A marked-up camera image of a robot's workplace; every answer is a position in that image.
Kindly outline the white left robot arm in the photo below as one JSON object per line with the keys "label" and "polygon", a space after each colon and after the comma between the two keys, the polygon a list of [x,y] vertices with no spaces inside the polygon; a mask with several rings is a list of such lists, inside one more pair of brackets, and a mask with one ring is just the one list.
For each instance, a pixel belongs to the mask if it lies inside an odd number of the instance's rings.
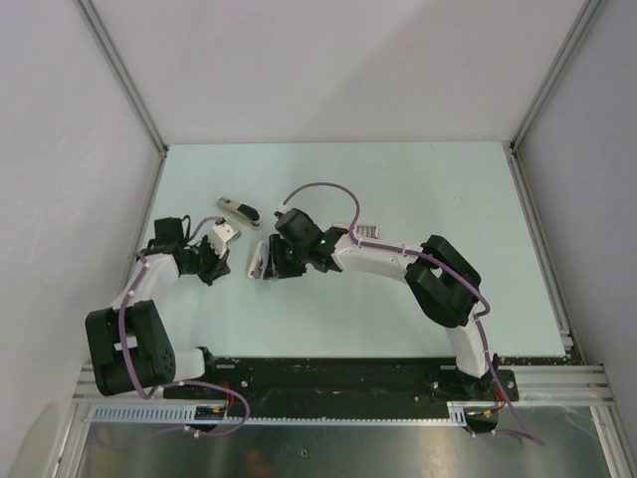
{"label": "white left robot arm", "polygon": [[201,398],[218,390],[220,374],[208,366],[209,351],[175,349],[157,302],[183,276],[210,286],[228,275],[229,246],[240,235],[223,217],[205,218],[194,229],[187,216],[154,221],[154,237],[137,253],[122,292],[85,319],[95,382],[103,396],[135,391],[149,399],[174,382],[184,382]]}

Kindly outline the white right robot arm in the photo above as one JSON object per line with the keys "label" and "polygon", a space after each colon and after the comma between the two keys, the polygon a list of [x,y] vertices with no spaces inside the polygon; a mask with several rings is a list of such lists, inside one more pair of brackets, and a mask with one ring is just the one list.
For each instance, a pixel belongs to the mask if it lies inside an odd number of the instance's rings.
{"label": "white right robot arm", "polygon": [[451,341],[461,391],[482,399],[495,387],[496,359],[479,324],[490,306],[480,293],[481,276],[444,237],[432,235],[419,248],[356,238],[351,230],[321,230],[302,210],[277,214],[269,237],[264,280],[321,273],[361,272],[406,285],[425,317]]}

